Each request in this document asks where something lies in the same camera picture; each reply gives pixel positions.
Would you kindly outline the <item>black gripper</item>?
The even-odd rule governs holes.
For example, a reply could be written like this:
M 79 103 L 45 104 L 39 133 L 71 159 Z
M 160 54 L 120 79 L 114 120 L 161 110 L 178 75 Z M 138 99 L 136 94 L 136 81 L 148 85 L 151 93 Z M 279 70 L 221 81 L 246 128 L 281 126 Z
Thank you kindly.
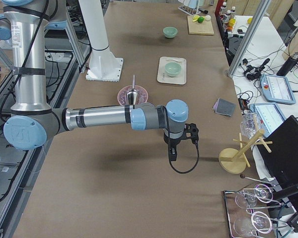
M 182 140 L 191 140 L 191 142 L 198 148 L 199 141 L 199 129 L 194 123 L 186 123 L 184 130 L 180 133 L 178 138 L 171 138 L 171 133 L 168 135 L 169 131 L 165 130 L 164 132 L 164 142 L 168 145 L 168 159 L 169 161 L 177 160 L 177 150 L 176 146 Z

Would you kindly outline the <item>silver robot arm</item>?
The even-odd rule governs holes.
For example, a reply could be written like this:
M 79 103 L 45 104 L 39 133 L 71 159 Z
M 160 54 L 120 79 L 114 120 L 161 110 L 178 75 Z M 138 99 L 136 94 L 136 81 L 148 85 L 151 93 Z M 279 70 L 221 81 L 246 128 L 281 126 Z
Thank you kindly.
M 5 0 L 3 12 L 11 24 L 15 104 L 3 133 L 20 150 L 32 150 L 64 131 L 89 126 L 128 123 L 134 130 L 163 129 L 168 158 L 175 161 L 182 140 L 198 144 L 198 129 L 187 124 L 188 106 L 171 100 L 166 106 L 149 103 L 86 109 L 53 109 L 47 103 L 44 31 L 66 28 L 64 0 Z

